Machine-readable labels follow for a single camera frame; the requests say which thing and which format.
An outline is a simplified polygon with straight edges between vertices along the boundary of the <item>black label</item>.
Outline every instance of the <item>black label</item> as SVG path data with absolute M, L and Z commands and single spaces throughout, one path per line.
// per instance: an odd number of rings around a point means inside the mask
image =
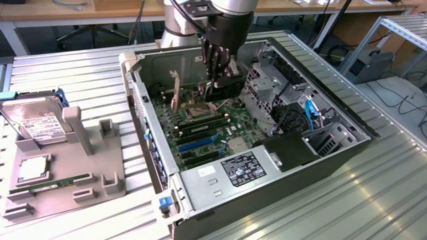
M 238 187 L 266 175 L 261 164 L 250 151 L 221 161 L 220 164 L 226 172 L 230 184 L 234 187 Z

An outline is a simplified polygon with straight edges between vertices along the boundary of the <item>hard disk drive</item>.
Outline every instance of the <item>hard disk drive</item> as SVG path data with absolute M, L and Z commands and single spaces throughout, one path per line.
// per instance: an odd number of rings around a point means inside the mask
M 0 101 L 0 113 L 22 139 L 40 145 L 62 142 L 73 131 L 62 120 L 65 98 L 54 91 L 21 93 Z

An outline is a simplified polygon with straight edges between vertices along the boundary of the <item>blue tab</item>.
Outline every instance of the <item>blue tab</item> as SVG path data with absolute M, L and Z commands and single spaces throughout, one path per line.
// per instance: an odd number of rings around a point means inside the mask
M 160 202 L 160 207 L 158 207 L 160 209 L 164 209 L 173 204 L 170 196 L 160 198 L 158 202 Z
M 311 128 L 311 130 L 315 130 L 315 124 L 313 124 L 313 120 L 311 119 L 312 118 L 311 113 L 315 116 L 320 115 L 317 110 L 316 110 L 315 103 L 311 100 L 307 100 L 305 101 L 305 115 L 307 115 L 307 118 L 308 118 L 308 121 L 309 121 L 309 128 Z
M 0 101 L 13 100 L 17 95 L 18 95 L 18 93 L 16 91 L 0 92 Z
M 149 128 L 146 128 L 146 130 L 145 130 L 145 133 L 144 133 L 144 139 L 148 139 L 148 137 L 149 137 Z
M 61 104 L 64 107 L 69 107 L 69 104 L 68 104 L 68 101 L 66 101 L 66 98 L 65 98 L 65 93 L 64 93 L 64 90 L 61 88 L 58 88 L 54 93 L 60 96 L 61 98 Z

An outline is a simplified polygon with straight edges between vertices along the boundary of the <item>metal slotted surface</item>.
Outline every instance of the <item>metal slotted surface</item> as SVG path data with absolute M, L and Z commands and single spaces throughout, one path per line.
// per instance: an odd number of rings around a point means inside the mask
M 380 24 L 427 51 L 427 18 L 424 15 L 385 16 Z
M 276 31 L 249 36 L 260 37 L 276 38 L 381 138 L 331 177 L 202 239 L 425 238 L 427 158 L 421 148 L 292 35 Z M 96 206 L 2 228 L 0 239 L 25 239 L 29 233 L 37 239 L 170 238 L 166 226 L 156 223 L 152 212 L 154 191 L 125 105 L 118 63 L 110 60 L 124 51 L 149 48 L 154 45 L 16 58 L 10 90 L 60 85 L 69 104 L 82 109 L 85 126 L 101 118 L 120 123 L 128 194 Z M 4 126 L 0 146 L 6 149 L 0 152 L 4 178 L 9 165 L 4 156 L 13 151 L 9 126 Z M 0 188 L 6 189 L 5 178 Z

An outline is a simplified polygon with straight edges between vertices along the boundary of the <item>open computer tower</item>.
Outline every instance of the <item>open computer tower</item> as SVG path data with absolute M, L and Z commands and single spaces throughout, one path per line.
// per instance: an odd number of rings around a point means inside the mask
M 273 38 L 240 47 L 238 92 L 214 102 L 200 46 L 134 55 L 128 103 L 173 239 L 206 235 L 328 177 L 379 136 Z

